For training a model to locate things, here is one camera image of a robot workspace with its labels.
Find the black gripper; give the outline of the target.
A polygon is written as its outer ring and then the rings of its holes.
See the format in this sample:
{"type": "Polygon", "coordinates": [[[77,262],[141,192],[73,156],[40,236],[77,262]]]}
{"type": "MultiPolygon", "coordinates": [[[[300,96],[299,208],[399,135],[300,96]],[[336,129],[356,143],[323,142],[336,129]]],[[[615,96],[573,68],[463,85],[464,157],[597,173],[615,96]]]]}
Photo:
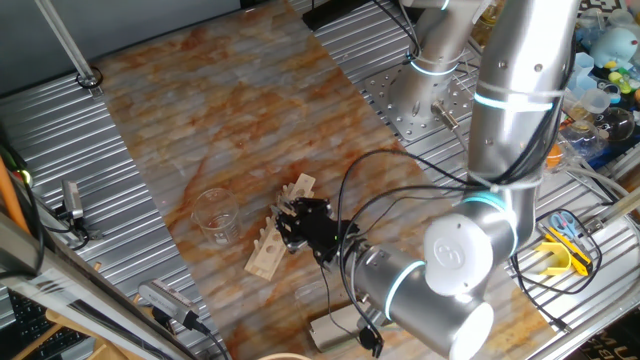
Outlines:
{"type": "Polygon", "coordinates": [[[287,198],[278,198],[272,206],[274,216],[296,216],[294,224],[278,219],[276,228],[288,250],[307,246],[316,261],[323,265],[338,252],[338,232],[343,237],[357,233],[359,227],[350,220],[334,220],[330,202],[326,199],[298,198],[294,205],[287,198]]]}

